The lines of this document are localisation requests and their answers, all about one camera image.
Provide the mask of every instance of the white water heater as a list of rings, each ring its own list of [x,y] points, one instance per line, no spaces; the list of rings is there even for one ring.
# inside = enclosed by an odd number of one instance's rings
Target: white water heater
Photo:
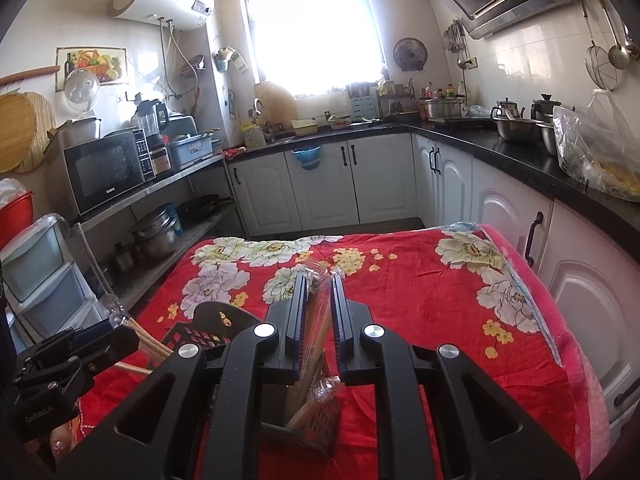
[[[107,13],[114,18],[159,24],[173,20],[178,30],[201,27],[213,12],[213,0],[109,0]]]

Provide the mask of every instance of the pink tablecloth border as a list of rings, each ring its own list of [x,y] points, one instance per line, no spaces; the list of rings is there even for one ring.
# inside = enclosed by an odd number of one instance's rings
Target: pink tablecloth border
[[[507,240],[489,225],[482,228],[527,285],[545,319],[572,386],[575,405],[575,461],[586,478],[609,450],[609,417],[600,383],[548,290]]]

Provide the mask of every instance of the blender handle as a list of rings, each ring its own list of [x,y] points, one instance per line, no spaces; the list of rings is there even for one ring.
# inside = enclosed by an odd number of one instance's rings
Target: blender handle
[[[160,118],[160,114],[164,114],[164,120]],[[166,109],[166,104],[158,103],[156,105],[156,118],[158,118],[158,128],[162,132],[169,125],[169,111]]]

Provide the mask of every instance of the bright window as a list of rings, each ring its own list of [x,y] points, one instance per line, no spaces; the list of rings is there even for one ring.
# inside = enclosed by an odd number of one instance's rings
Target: bright window
[[[384,64],[368,0],[246,0],[260,80],[294,95],[376,81]]]

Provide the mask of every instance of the cabinet door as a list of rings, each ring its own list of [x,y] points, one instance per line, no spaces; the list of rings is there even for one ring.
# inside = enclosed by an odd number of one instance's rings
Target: cabinet door
[[[320,164],[313,170],[305,170],[293,153],[286,154],[304,230],[358,224],[347,149],[346,142],[323,144]]]
[[[640,376],[640,268],[619,247],[561,203],[554,204],[538,277],[556,300],[604,390],[609,420],[616,396]]]
[[[473,157],[460,150],[436,144],[434,166],[438,181],[437,223],[449,225],[471,218],[471,166]]]
[[[523,256],[531,224],[538,211],[542,213],[543,222],[534,230],[529,253],[534,262],[532,268],[537,270],[551,222],[553,201],[479,160],[474,161],[473,181],[471,220],[489,224]]]
[[[434,227],[436,222],[436,173],[433,171],[435,140],[413,134],[415,193],[418,216],[425,227]]]
[[[411,136],[372,136],[348,145],[360,223],[415,217]]]
[[[252,235],[302,229],[284,153],[236,162],[229,171]]]

